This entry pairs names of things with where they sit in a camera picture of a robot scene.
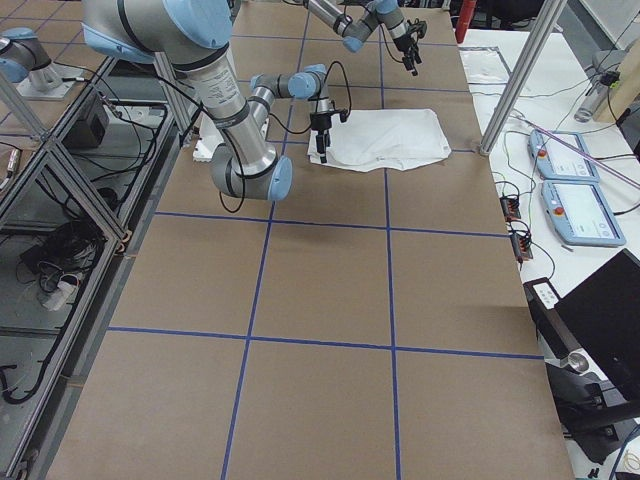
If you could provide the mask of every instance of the metal post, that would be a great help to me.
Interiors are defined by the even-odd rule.
[[[542,5],[540,14],[522,49],[509,83],[505,87],[489,125],[487,125],[487,129],[484,132],[479,147],[480,154],[489,155],[493,149],[498,140],[498,135],[500,135],[507,118],[509,118],[509,114],[566,4],[567,0],[545,0]]]
[[[173,67],[171,66],[171,62],[167,58],[167,55],[164,52],[155,54],[156,60],[153,63],[156,68],[156,73],[164,78],[165,80],[171,82],[176,88],[180,88],[176,82],[176,76],[173,71]],[[191,123],[191,114],[189,113],[189,109],[192,105],[187,104],[187,100],[182,97],[179,93],[177,93],[173,88],[166,85],[164,82],[160,82],[160,86],[162,87],[162,91],[167,97],[167,101],[169,102],[169,108],[173,113],[173,116],[176,119],[176,124],[180,129],[181,133],[186,133],[187,128]]]
[[[34,139],[40,141],[46,140],[49,133],[48,130],[2,72],[0,72],[0,100],[2,100],[11,113],[18,118],[20,123],[29,130],[29,133]]]

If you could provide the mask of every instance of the gray tablet with blue border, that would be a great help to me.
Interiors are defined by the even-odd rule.
[[[575,132],[551,132],[568,144],[589,153],[584,138]],[[539,130],[529,136],[529,153],[538,171],[547,180],[598,182],[598,170],[579,153],[550,138]]]
[[[598,184],[547,180],[542,198],[553,227],[567,245],[619,247],[626,243]]]

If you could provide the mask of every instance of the black monitor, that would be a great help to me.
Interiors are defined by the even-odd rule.
[[[624,398],[640,399],[640,260],[623,249],[555,308]]]

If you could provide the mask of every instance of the black device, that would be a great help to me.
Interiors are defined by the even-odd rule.
[[[623,249],[564,298],[546,279],[524,287],[554,354],[582,347],[610,380],[547,366],[560,421],[591,461],[603,463],[640,416],[640,261]]]
[[[97,93],[85,102],[78,119],[62,141],[67,148],[99,147],[109,126],[109,116]]]

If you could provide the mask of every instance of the black screen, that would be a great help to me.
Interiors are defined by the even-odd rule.
[[[640,399],[640,261],[622,250],[555,308],[620,393]]]

